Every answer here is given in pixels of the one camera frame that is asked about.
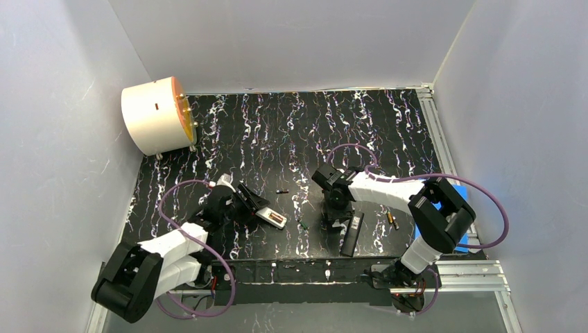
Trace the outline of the white remote control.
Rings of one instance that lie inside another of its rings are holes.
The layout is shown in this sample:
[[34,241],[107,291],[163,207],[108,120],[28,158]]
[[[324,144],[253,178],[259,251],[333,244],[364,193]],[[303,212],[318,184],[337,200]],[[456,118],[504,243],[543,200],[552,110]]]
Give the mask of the white remote control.
[[255,215],[280,230],[282,230],[287,223],[287,218],[285,216],[277,213],[269,207],[261,208],[255,212]]

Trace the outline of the brown black battery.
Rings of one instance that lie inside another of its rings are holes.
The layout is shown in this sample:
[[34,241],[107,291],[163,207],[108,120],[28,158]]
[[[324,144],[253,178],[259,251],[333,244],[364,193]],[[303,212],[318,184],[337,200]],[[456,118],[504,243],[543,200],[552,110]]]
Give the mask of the brown black battery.
[[272,213],[272,212],[268,215],[266,220],[269,223],[273,223],[277,227],[281,227],[282,224],[284,224],[286,222],[285,217],[283,217],[282,215],[279,215],[277,213]]

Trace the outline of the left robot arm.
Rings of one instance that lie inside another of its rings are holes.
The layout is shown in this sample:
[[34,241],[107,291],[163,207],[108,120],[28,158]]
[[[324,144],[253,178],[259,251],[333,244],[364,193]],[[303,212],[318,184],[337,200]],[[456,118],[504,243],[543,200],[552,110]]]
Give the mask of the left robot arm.
[[[205,207],[205,221],[221,221],[224,213],[235,207],[239,214],[257,216],[276,228],[284,228],[286,217],[269,208],[266,199],[244,184],[234,188],[230,182],[218,180],[206,185],[211,188],[212,202]],[[198,279],[202,264],[194,254],[206,250],[225,268],[231,286],[229,301],[234,301],[234,273],[223,256],[207,245],[206,229],[197,223],[178,225],[165,215],[161,205],[158,208],[159,215],[175,229],[148,241],[119,243],[98,274],[91,299],[125,321],[135,323],[160,296]]]

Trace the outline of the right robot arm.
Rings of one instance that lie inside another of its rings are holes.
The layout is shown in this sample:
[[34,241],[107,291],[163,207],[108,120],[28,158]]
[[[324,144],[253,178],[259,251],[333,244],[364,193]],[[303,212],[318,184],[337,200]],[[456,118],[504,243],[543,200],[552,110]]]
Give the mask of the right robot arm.
[[378,181],[358,167],[341,171],[323,164],[311,179],[324,195],[325,221],[348,223],[340,248],[342,256],[354,254],[363,223],[363,214],[352,209],[353,202],[384,205],[412,216],[420,233],[402,256],[385,268],[366,270],[372,281],[381,286],[413,285],[441,256],[459,247],[460,240],[476,219],[473,208],[443,177]]

